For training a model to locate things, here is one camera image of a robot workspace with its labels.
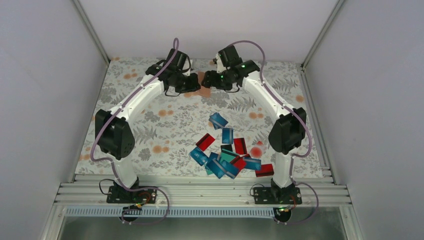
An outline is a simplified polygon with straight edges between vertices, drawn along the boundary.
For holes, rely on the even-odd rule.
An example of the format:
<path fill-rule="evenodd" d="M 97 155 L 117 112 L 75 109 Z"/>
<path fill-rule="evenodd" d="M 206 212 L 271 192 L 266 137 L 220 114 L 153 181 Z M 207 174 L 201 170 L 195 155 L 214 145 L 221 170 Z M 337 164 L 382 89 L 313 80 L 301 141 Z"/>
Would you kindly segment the blue striped card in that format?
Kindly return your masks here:
<path fill-rule="evenodd" d="M 206 167 L 218 178 L 221 179 L 224 175 L 226 175 L 226 169 L 222 166 L 219 160 L 213 158 L 210 160 Z"/>

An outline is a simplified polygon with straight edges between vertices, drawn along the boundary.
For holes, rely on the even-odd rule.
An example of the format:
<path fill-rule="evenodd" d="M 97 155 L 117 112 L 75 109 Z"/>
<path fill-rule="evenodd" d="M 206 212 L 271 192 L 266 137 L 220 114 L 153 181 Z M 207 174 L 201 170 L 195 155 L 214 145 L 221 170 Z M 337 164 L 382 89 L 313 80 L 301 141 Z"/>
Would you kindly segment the tan leather card holder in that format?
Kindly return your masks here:
<path fill-rule="evenodd" d="M 204 87 L 202 85 L 202 81 L 203 81 L 204 77 L 205 77 L 205 72 L 202 72 L 202 71 L 197 72 L 197 80 L 198 80 L 198 83 L 200 84 L 200 89 L 197 90 L 197 91 L 194 91 L 194 92 L 184 93 L 185 98 L 195 97 L 195 96 L 200 96 L 200 97 L 203 97 L 203 98 L 210 98 L 211 97 L 211 89 Z"/>

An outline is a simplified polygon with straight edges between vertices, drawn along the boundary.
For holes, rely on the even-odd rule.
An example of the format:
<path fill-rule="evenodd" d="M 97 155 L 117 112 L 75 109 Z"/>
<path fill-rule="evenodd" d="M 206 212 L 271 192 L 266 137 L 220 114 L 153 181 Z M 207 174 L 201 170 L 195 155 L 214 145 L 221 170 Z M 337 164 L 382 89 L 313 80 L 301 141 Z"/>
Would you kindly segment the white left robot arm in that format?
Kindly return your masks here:
<path fill-rule="evenodd" d="M 94 147 L 106 154 L 101 159 L 109 161 L 115 182 L 121 186 L 119 196 L 131 203 L 139 197 L 136 186 L 138 176 L 128 156 L 136 145 L 132 131 L 136 117 L 157 96 L 164 95 L 169 88 L 177 94 L 195 92 L 201 88 L 198 75 L 191 72 L 190 57 L 175 48 L 166 59 L 151 65 L 139 84 L 119 103 L 109 110 L 100 109 L 95 114 Z"/>

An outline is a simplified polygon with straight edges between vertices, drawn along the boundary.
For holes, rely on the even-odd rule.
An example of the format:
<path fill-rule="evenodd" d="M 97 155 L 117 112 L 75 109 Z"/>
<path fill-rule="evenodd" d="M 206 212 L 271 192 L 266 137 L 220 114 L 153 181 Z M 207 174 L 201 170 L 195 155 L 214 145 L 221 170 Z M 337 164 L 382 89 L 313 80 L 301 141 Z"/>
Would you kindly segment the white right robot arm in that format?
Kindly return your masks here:
<path fill-rule="evenodd" d="M 287 103 L 263 77 L 263 67 L 252 60 L 242 60 L 234 45 L 218 51 L 213 61 L 216 70 L 205 73 L 202 86 L 226 92 L 242 88 L 264 107 L 274 122 L 268 135 L 270 146 L 277 152 L 270 195 L 274 202 L 282 204 L 290 197 L 288 186 L 294 183 L 290 155 L 307 134 L 306 111 Z"/>

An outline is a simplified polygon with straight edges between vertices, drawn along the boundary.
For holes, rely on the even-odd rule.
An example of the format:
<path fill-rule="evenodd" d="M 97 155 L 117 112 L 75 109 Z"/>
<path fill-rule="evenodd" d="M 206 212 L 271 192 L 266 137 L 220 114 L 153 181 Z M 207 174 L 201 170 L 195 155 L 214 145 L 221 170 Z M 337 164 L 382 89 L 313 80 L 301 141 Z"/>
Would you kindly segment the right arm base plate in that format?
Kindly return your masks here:
<path fill-rule="evenodd" d="M 272 187 L 254 187 L 252 191 L 256 205 L 300 205 L 303 203 L 298 187 L 276 189 Z"/>

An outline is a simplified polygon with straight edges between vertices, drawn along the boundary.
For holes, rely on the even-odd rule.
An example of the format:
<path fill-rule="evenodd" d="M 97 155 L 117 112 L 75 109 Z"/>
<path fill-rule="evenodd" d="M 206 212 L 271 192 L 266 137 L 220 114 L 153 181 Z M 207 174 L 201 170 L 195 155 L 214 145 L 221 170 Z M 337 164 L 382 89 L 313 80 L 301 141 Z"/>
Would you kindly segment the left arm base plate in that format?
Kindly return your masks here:
<path fill-rule="evenodd" d="M 106 202 L 108 204 L 155 204 L 157 190 L 147 189 L 127 191 L 119 185 L 110 186 Z"/>

